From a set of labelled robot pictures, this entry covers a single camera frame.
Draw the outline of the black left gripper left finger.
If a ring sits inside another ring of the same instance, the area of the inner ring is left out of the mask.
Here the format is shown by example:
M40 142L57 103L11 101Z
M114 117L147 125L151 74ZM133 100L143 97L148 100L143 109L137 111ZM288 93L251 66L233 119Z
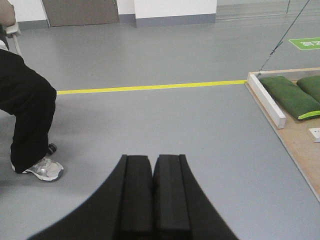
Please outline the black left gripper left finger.
M151 240L153 177L144 155L122 155L102 185L78 208L32 240Z

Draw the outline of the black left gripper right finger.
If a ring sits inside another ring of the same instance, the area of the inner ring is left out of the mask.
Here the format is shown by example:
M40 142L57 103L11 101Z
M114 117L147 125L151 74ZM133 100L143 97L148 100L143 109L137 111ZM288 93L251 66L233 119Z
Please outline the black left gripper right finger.
M194 177L184 154L161 154L153 173L154 239L236 240Z

